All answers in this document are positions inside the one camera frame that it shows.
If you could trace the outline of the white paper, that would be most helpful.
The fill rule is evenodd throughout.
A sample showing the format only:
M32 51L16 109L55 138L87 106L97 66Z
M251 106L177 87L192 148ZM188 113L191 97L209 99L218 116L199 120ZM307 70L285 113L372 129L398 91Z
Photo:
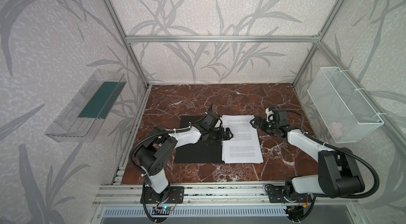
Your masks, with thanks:
M261 164L263 156L258 132L250 121L253 115L224 115L222 122L233 138L223 141L222 160L226 164Z

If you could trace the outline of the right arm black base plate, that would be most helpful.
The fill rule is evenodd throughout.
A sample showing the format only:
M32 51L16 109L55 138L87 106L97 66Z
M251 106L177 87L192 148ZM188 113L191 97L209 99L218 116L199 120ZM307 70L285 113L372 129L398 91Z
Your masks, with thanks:
M275 186L272 184L266 184L264 190L270 203L308 204L310 201L307 194L298 193L293 189L293 186L289 185Z

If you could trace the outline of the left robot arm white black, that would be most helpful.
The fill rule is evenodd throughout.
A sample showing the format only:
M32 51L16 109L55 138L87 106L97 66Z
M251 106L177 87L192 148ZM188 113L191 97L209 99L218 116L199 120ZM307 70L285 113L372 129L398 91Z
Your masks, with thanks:
M155 127L153 131L129 153L129 163L141 172L146 185L157 195L170 189L164 168L172 152L182 146L198 142L222 142L234 137L222 119L213 112L207 112L202 118L188 122L186 127L165 129Z

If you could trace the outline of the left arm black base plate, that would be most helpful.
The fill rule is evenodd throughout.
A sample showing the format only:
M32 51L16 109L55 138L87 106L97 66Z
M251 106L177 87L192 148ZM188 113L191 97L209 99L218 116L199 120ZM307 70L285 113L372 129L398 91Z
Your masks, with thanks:
M142 204L181 204L184 195L185 187L169 186L161 193L155 192L151 187L145 187L140 202Z

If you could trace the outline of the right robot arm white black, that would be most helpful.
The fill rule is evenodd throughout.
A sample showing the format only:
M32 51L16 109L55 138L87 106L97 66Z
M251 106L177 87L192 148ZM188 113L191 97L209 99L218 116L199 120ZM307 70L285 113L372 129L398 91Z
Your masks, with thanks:
M321 195L329 198L348 197L362 193L365 184L356 158L347 149L334 150L319 143L302 127L290 124L288 110L266 109L266 118L256 116L250 125L267 135L278 137L297 147L318 163L316 175L300 176L285 181L284 196L293 198L299 194Z

